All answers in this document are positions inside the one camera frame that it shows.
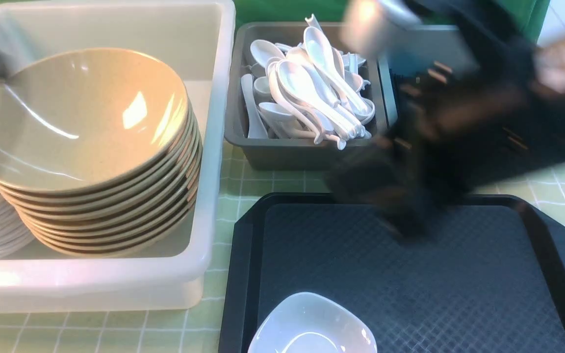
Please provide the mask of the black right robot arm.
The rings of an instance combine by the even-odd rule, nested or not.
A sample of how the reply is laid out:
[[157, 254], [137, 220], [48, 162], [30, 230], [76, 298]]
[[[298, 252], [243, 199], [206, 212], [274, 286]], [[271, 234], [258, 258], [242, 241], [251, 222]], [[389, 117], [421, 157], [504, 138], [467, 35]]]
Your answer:
[[402, 85], [395, 125], [324, 176], [336, 200], [375, 206], [402, 237], [478, 187], [565, 163], [565, 36], [534, 45], [495, 0], [353, 0], [342, 41], [367, 59], [399, 53], [435, 14], [457, 27], [476, 69]]

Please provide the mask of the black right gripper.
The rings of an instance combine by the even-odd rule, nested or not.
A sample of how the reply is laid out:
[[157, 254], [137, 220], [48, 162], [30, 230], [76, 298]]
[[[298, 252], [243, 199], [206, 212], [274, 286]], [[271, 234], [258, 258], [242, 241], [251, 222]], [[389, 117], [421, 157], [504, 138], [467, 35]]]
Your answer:
[[464, 184], [418, 126], [454, 80], [453, 74], [397, 76], [397, 120], [325, 173], [333, 197], [373, 206], [397, 238], [427, 234], [430, 223], [464, 196]]

